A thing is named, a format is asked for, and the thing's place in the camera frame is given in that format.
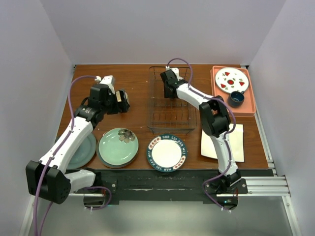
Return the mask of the white plate teal lettered rim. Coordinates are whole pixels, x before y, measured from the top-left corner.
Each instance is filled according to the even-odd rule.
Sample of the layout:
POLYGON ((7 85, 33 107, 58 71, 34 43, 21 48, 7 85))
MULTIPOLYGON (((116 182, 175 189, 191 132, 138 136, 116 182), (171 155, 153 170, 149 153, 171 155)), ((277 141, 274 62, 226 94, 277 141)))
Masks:
POLYGON ((157 171, 170 173, 180 169, 187 158, 185 142, 176 135, 161 134, 154 137, 146 149, 149 164, 157 171))

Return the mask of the cream ceramic mug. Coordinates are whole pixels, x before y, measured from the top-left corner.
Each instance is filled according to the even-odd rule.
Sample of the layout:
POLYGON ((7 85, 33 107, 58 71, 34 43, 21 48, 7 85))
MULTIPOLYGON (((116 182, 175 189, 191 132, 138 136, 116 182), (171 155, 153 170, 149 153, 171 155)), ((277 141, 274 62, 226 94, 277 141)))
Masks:
POLYGON ((128 99, 128 93, 123 90, 123 98, 124 98, 124 101, 126 101, 127 103, 129 103, 129 99, 128 99))

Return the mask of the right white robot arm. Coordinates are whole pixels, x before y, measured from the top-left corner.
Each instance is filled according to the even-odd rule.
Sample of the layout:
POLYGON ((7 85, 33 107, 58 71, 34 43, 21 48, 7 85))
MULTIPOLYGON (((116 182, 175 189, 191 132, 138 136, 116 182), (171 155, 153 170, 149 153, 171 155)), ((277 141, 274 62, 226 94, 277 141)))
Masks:
POLYGON ((220 96, 213 97, 194 88, 188 81, 179 79, 170 67, 160 73, 165 98, 178 98, 193 107, 200 114, 201 128, 208 135, 215 148, 219 175, 206 181, 217 193, 231 193, 241 180, 241 173, 234 160, 229 134, 230 109, 220 96))

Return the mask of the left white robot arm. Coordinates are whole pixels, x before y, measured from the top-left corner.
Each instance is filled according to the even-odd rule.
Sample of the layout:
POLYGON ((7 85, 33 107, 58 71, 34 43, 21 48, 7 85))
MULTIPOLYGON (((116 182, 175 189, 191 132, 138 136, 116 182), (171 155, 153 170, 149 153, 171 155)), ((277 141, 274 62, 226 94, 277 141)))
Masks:
POLYGON ((67 174, 66 170, 81 143, 105 115, 126 113, 129 108, 128 94, 123 89, 114 91, 106 84, 93 85, 89 97, 82 101, 68 128, 51 149, 39 161, 26 165, 29 193, 61 204, 70 193, 80 189, 98 192, 102 181, 96 171, 83 169, 67 174))

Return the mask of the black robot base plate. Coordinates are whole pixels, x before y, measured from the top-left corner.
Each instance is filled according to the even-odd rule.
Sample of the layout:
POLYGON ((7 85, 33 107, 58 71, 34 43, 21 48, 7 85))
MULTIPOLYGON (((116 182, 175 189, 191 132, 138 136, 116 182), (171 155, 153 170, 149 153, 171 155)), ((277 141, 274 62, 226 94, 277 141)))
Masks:
POLYGON ((111 191, 93 189, 87 193, 100 194, 112 205, 121 201, 189 201, 211 204, 220 193, 214 182, 202 183, 218 174, 216 170, 185 170, 171 173, 150 170, 99 170, 101 186, 111 191))

